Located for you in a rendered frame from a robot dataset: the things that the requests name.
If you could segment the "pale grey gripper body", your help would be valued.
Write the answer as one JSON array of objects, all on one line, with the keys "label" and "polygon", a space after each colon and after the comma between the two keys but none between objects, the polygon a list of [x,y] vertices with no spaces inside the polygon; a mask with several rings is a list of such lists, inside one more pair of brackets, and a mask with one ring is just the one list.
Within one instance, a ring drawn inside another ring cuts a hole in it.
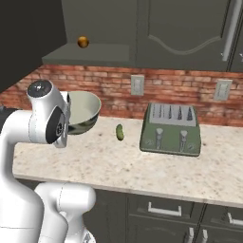
[{"label": "pale grey gripper body", "polygon": [[68,125],[69,125],[69,118],[70,118],[70,106],[71,106],[71,101],[69,98],[69,94],[67,91],[62,91],[61,95],[63,96],[64,99],[64,107],[62,108],[64,114],[65,114],[65,125],[64,125],[64,131],[60,138],[58,138],[55,142],[54,145],[56,148],[65,148],[66,143],[67,143],[67,133],[68,133]]}]

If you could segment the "pale green metal bowl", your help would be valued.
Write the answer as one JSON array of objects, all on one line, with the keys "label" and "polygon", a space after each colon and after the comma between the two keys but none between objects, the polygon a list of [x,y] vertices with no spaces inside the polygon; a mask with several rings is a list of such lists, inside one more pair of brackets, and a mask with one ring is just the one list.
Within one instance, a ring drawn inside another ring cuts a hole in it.
[{"label": "pale green metal bowl", "polygon": [[69,135],[80,135],[90,130],[96,123],[102,102],[94,93],[88,91],[70,91],[71,100]]}]

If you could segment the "dark grey base cabinet door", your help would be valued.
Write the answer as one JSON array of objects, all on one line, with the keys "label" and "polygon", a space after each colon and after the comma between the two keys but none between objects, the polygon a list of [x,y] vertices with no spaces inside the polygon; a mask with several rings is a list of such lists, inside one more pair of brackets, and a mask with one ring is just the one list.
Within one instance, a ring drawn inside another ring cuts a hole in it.
[{"label": "dark grey base cabinet door", "polygon": [[126,243],[126,194],[96,189],[96,203],[84,224],[97,243]]},{"label": "dark grey base cabinet door", "polygon": [[207,243],[243,243],[243,231],[227,228],[218,228],[201,224],[196,237],[196,243],[202,241],[202,230],[208,232]]},{"label": "dark grey base cabinet door", "polygon": [[149,217],[128,217],[128,243],[187,243],[189,228],[196,224]]}]

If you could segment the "dark open cabinet door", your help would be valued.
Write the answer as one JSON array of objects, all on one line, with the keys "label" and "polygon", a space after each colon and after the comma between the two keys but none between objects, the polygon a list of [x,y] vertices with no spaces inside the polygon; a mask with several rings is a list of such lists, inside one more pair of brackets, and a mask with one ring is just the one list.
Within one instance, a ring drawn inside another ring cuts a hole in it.
[{"label": "dark open cabinet door", "polygon": [[0,93],[65,43],[62,0],[0,0]]}]

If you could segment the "dark grey arched cabinet door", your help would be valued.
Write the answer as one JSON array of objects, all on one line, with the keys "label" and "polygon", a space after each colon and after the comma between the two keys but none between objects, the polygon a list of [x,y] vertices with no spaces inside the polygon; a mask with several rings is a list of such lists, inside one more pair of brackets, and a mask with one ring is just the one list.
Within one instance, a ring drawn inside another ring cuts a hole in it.
[{"label": "dark grey arched cabinet door", "polygon": [[139,0],[137,65],[224,71],[232,0]]}]

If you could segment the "green pickle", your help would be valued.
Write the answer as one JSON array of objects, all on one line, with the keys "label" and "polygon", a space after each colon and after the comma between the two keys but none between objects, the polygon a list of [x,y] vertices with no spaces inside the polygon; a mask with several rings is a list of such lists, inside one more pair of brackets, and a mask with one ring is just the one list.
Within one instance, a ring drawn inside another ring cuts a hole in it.
[{"label": "green pickle", "polygon": [[124,134],[122,130],[122,125],[118,124],[116,127],[116,137],[118,140],[123,140],[124,139]]}]

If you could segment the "small brown round fruit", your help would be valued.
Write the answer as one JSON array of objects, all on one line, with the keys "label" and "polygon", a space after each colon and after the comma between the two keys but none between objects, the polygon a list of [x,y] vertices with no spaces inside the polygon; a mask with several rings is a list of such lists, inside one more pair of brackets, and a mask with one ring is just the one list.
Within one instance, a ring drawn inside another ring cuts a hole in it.
[{"label": "small brown round fruit", "polygon": [[89,45],[89,40],[85,36],[80,36],[78,38],[77,44],[80,48],[86,48]]}]

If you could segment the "dark grey drawer front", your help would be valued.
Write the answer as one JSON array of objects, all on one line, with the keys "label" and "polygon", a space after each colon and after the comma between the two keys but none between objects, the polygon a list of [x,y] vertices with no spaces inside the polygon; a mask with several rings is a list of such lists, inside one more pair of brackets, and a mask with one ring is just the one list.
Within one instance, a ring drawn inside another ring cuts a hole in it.
[{"label": "dark grey drawer front", "polygon": [[201,223],[208,226],[243,230],[243,226],[229,223],[228,213],[232,214],[233,219],[243,220],[243,209],[241,208],[207,204]]},{"label": "dark grey drawer front", "polygon": [[[149,213],[147,211],[148,202],[152,202],[154,208],[160,208],[165,210],[175,211],[178,206],[182,208],[182,216],[169,216]],[[156,218],[167,218],[179,221],[186,221],[197,223],[199,221],[201,211],[203,209],[202,203],[177,200],[164,197],[155,196],[141,196],[141,195],[129,195],[128,196],[128,212],[130,215],[143,215],[152,216]]]}]

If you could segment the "green four-slot toaster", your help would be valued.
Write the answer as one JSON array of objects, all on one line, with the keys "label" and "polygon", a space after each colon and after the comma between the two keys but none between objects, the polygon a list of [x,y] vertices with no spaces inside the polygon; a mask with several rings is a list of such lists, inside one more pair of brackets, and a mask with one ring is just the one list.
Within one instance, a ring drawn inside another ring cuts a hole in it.
[{"label": "green four-slot toaster", "polygon": [[200,127],[192,105],[149,103],[140,134],[140,150],[198,157]]}]

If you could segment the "grey wall socket plate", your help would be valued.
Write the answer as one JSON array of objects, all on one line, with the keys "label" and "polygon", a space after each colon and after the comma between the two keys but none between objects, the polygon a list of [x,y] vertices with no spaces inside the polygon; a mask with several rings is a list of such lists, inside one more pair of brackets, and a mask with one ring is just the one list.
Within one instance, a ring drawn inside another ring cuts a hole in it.
[{"label": "grey wall socket plate", "polygon": [[227,101],[231,90],[232,80],[217,80],[215,87],[214,100]]},{"label": "grey wall socket plate", "polygon": [[131,76],[131,94],[135,96],[142,96],[144,93],[144,76]]}]

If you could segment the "open dark grey wall cabinet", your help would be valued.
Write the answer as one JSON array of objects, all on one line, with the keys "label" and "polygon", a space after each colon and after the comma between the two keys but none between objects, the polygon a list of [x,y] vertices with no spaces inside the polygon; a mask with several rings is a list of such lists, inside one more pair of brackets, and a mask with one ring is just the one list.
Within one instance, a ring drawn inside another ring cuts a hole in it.
[{"label": "open dark grey wall cabinet", "polygon": [[[43,58],[49,65],[134,66],[137,0],[62,0],[66,43]],[[78,38],[89,40],[80,48]]]}]

